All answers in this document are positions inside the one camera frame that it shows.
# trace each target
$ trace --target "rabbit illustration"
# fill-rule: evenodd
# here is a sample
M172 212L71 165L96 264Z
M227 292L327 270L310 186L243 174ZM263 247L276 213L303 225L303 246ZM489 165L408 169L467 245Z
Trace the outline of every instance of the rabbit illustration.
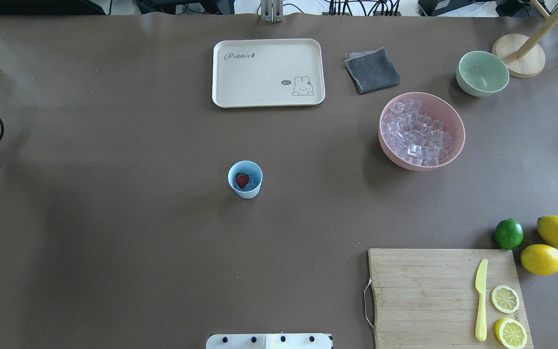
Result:
M309 77L294 78L294 92L292 95L313 95L314 88Z

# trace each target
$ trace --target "plastic knife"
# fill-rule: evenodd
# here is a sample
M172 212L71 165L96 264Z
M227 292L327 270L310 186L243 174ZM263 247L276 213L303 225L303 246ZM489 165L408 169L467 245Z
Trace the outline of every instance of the plastic knife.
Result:
M477 323L475 325L475 338L483 342L486 338L487 329L485 327L485 276L488 271L488 260L482 259L477 268L475 277L475 288L479 293L479 306L477 309Z

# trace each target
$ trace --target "cutting board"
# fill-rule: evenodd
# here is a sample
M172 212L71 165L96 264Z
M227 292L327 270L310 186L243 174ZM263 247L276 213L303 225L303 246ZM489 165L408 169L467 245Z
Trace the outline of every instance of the cutting board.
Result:
M479 296L475 276L488 260L486 280L487 338L475 339ZM518 320L527 330L527 313L511 251L371 248L369 251L377 349L502 349L494 334L499 318ZM512 287L520 297L514 314L494 308L490 292Z

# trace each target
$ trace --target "gray cloth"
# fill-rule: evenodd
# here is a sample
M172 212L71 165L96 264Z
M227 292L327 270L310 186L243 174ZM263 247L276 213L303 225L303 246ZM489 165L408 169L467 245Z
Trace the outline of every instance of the gray cloth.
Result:
M385 48L376 51L350 53L344 61L360 93L368 93L399 84L399 73Z

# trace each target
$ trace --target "metal handle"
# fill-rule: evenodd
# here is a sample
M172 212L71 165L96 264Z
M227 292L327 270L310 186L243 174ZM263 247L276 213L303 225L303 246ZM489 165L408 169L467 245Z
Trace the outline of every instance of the metal handle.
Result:
M370 276L370 279L367 282L367 286L365 286L365 289L363 290L363 308L365 309L365 320L367 320L367 323L369 323L370 327L372 328L372 332L376 334L376 326L374 326L372 321L370 321L370 318L367 317L367 296L365 295L365 293L367 292L367 289L370 288L371 286L372 286L372 277Z

